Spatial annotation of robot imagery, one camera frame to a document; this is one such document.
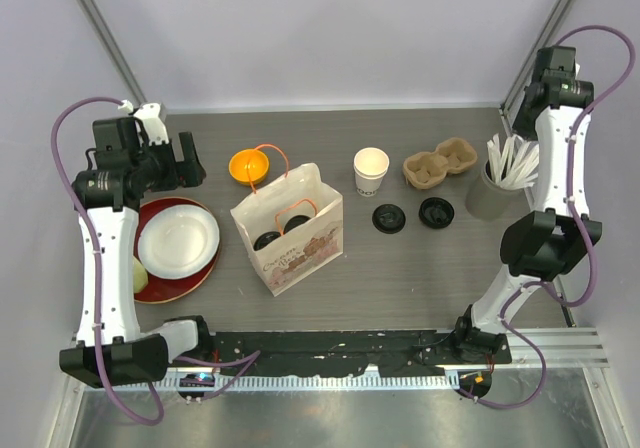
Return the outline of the brown paper bag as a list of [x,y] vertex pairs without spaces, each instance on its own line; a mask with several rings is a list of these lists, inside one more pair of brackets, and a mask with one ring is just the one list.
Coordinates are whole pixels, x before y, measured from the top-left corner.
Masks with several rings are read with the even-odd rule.
[[[257,275],[278,296],[343,253],[343,196],[324,183],[318,166],[285,166],[274,181],[248,185],[251,193],[230,210]],[[310,220],[284,233],[295,215]],[[264,249],[253,244],[263,233],[281,237]]]

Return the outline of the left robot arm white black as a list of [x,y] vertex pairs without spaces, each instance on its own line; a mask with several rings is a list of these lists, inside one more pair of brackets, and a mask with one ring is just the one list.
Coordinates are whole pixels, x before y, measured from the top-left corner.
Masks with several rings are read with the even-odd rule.
[[133,289],[145,193],[196,187],[206,176],[193,136],[180,133],[177,160],[172,144],[151,137],[133,116],[98,120],[93,135],[95,164],[71,185],[84,238],[83,314],[76,345],[60,352],[59,366],[92,388],[159,381],[178,357],[203,366],[214,349],[204,318],[173,318],[143,333]]

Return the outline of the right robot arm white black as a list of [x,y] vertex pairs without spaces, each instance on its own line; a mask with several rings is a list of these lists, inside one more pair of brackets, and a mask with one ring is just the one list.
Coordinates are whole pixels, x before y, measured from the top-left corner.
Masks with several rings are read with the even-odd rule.
[[534,206],[505,231],[500,271],[456,322],[449,345],[463,363],[481,363],[505,349],[506,326],[527,299],[592,258],[602,236],[584,194],[587,109],[594,86],[577,74],[575,48],[553,45],[537,52],[512,126],[538,145]]

